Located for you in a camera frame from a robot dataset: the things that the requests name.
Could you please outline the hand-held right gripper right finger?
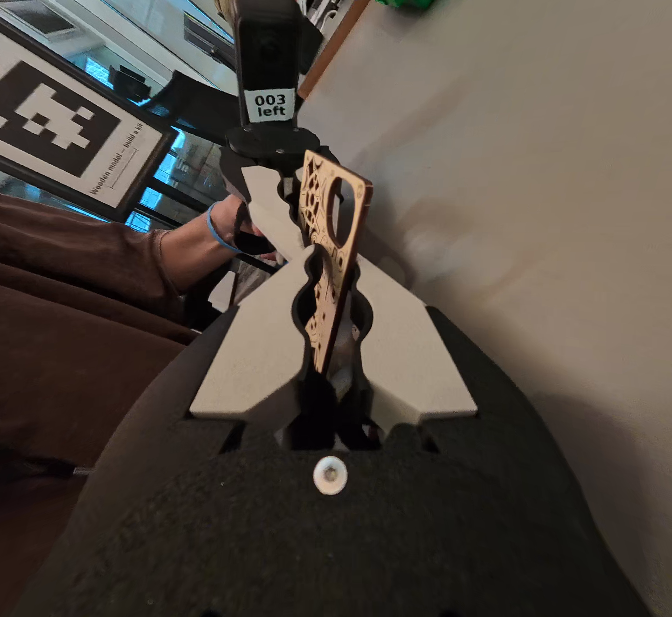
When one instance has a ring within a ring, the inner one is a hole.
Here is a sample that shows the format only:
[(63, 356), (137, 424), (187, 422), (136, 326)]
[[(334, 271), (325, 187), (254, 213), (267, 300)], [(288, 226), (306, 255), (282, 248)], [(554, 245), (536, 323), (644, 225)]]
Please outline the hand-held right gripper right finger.
[(388, 434), (400, 424), (474, 416), (476, 403), (427, 305), (362, 256), (357, 266), (356, 289), (373, 313), (360, 347), (371, 420)]

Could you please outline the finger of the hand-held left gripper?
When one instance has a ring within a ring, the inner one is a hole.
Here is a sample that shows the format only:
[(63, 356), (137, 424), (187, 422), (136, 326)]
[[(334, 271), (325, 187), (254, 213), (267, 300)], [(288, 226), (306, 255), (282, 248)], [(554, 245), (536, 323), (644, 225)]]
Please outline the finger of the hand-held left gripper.
[(286, 261), (306, 259), (306, 245), (290, 204), (280, 194), (283, 179), (274, 169), (248, 166), (241, 169), (249, 193), (247, 202), (252, 223)]

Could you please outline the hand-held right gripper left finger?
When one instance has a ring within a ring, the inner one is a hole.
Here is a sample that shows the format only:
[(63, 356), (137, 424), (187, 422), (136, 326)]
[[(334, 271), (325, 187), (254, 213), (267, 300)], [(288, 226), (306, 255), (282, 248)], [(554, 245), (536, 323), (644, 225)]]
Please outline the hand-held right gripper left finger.
[(322, 273), (312, 244), (238, 305), (191, 403), (193, 417), (277, 433), (300, 414), (300, 387), (313, 360), (307, 324)]

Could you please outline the laser-cut wooden parts sheet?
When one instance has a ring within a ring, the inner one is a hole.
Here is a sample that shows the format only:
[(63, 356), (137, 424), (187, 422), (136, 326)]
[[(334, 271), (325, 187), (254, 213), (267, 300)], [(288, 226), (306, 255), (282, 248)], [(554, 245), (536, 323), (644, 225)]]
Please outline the laser-cut wooden parts sheet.
[[(333, 224), (333, 203), (344, 183), (353, 191), (351, 226), (343, 242)], [(306, 151), (298, 202), (301, 229), (321, 254), (323, 271), (315, 285), (316, 309), (306, 329), (315, 370), (326, 375), (346, 295), (354, 277), (359, 239), (374, 192), (373, 184), (320, 154)]]

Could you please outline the person's left forearm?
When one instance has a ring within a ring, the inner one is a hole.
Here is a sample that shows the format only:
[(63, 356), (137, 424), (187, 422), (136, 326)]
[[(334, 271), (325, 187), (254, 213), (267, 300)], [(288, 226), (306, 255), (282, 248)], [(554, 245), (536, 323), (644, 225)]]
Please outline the person's left forearm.
[(159, 239), (159, 257), (175, 289), (184, 293), (219, 268), (225, 250), (212, 236), (206, 215), (167, 231)]

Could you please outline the person's left hand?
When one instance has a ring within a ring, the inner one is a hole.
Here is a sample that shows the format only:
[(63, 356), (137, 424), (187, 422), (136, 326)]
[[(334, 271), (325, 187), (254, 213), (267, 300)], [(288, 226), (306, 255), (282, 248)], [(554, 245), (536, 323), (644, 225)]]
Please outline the person's left hand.
[(235, 247), (236, 232), (265, 237), (249, 217), (247, 204), (236, 195), (231, 194), (223, 201), (215, 203), (208, 211), (208, 217), (214, 232), (227, 244), (215, 244), (215, 253), (223, 262), (229, 262), (236, 255), (232, 250)]

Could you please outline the blue wristband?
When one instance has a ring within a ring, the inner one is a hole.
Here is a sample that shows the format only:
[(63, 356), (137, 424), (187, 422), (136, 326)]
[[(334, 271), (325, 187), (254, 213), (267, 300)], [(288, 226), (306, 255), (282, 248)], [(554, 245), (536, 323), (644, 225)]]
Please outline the blue wristband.
[(242, 251), (239, 248), (237, 248), (236, 246), (231, 245), (230, 243), (225, 241), (223, 239), (223, 237), (221, 235), (219, 235), (216, 227), (214, 226), (214, 223), (212, 221), (212, 212), (213, 212), (213, 209), (216, 206), (219, 205), (219, 203), (220, 203), (220, 201), (214, 202), (205, 212), (206, 226), (208, 228), (208, 231), (209, 231), (211, 237), (215, 240), (215, 242), (217, 242), (222, 248), (224, 248), (228, 251), (231, 251), (236, 255), (242, 254)]

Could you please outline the framed black-white marker sign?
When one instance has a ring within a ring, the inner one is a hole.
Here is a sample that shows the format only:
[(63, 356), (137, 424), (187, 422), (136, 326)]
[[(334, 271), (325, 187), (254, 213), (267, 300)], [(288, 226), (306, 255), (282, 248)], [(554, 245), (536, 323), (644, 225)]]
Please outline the framed black-white marker sign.
[(1, 20), (1, 172), (124, 222), (175, 139), (153, 117)]

